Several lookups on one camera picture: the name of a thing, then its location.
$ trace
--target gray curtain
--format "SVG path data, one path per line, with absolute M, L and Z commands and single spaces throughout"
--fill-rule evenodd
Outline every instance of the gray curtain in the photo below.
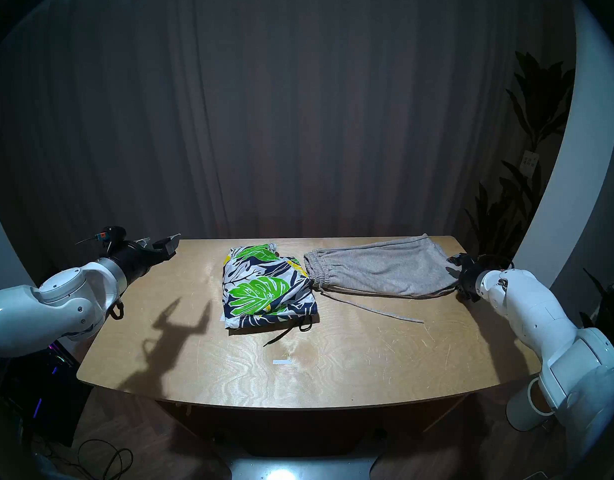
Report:
M 464 238 L 478 181 L 522 151 L 505 88 L 543 5 L 46 0 L 0 46 L 5 229 L 57 268 L 108 224 Z

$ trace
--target clothing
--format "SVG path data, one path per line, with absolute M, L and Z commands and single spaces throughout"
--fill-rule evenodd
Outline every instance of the clothing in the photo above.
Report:
M 429 298 L 456 287 L 447 255 L 426 233 L 363 246 L 314 249 L 304 259 L 318 291 Z
M 225 328 L 260 327 L 318 312 L 310 279 L 274 243 L 232 248 L 222 267 Z

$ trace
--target white label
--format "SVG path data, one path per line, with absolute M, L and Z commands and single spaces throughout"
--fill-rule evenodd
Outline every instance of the white label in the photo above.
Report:
M 529 179 L 532 178 L 534 170 L 536 169 L 536 163 L 538 163 L 538 153 L 532 153 L 531 151 L 525 151 L 523 155 L 523 161 L 520 162 L 520 173 Z

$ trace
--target green leaf print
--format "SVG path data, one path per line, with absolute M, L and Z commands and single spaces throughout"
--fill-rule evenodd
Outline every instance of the green leaf print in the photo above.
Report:
M 265 244 L 243 249 L 236 255 L 236 259 L 249 258 L 250 256 L 253 256 L 261 261 L 274 261 L 278 259 L 278 257 L 272 251 L 270 251 Z
M 288 290 L 289 284 L 277 277 L 262 276 L 243 282 L 229 291 L 229 294 L 236 298 L 229 303 L 229 306 L 235 307 L 231 314 L 256 314 Z

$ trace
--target wooden table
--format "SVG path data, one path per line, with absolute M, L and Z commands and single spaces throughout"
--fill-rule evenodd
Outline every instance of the wooden table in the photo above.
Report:
M 535 354 L 505 319 L 456 294 L 414 300 L 346 296 L 389 318 L 316 293 L 319 320 L 274 344 L 271 331 L 229 331 L 222 314 L 222 268 L 231 247 L 275 242 L 303 261 L 314 248 L 392 237 L 180 241 L 178 253 L 123 295 L 124 318 L 107 319 L 78 378 L 154 399 L 246 408 L 357 408 L 456 396 L 538 372 Z M 462 252 L 432 237 L 447 255 Z M 290 360 L 291 364 L 273 364 Z

